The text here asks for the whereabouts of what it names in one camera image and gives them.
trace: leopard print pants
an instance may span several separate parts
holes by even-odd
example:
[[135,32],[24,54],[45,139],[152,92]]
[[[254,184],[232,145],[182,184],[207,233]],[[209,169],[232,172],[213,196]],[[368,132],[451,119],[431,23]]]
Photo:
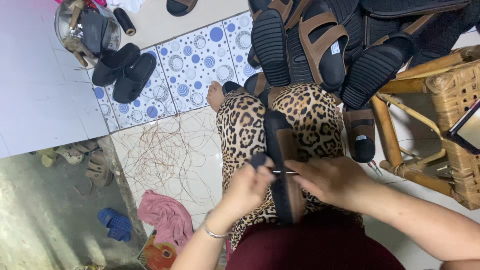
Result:
[[[300,83],[285,87],[274,99],[272,109],[286,115],[302,159],[343,155],[335,101],[319,85]],[[266,151],[264,113],[265,106],[251,94],[235,90],[225,96],[216,116],[222,139],[223,193],[236,169],[249,162],[252,155]],[[307,191],[303,191],[303,195],[307,200],[305,214],[332,207]],[[270,189],[263,204],[232,227],[229,237],[232,250],[237,247],[245,228],[260,222],[276,222]]]

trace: sandal label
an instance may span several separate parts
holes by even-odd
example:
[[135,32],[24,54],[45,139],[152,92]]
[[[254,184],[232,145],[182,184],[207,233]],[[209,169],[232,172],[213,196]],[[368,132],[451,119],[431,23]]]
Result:
[[338,41],[335,41],[335,43],[330,46],[330,50],[332,51],[332,55],[340,52],[340,46],[338,45]]

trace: thread spool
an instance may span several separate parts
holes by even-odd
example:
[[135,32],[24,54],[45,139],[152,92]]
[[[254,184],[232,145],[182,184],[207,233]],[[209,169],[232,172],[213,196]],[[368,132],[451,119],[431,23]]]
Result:
[[127,13],[122,8],[116,8],[113,10],[113,15],[117,18],[120,26],[122,27],[123,31],[129,35],[133,36],[137,33],[137,29],[133,25],[132,21],[128,17]]

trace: hand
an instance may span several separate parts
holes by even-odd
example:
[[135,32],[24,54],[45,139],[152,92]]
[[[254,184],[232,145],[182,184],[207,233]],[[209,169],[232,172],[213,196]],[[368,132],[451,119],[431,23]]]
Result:
[[239,220],[246,214],[252,212],[259,207],[265,198],[268,186],[273,182],[275,177],[271,170],[267,167],[273,167],[273,161],[267,158],[266,166],[259,166],[257,170],[250,164],[245,164],[238,169],[232,176],[230,187],[223,195],[223,199],[211,213],[208,222],[208,228],[212,226],[214,230],[215,222],[228,223],[231,226],[235,221]]
[[361,212],[355,201],[365,189],[376,183],[353,160],[313,159],[307,163],[285,161],[285,166],[296,171],[293,179],[322,202]]

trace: concrete floor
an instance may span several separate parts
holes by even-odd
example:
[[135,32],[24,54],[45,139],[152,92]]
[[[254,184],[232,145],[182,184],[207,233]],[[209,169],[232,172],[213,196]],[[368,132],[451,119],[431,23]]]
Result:
[[138,269],[139,239],[117,242],[96,218],[111,207],[126,214],[115,181],[88,193],[88,157],[70,165],[59,156],[45,168],[41,155],[0,159],[0,270],[73,270],[87,263]]

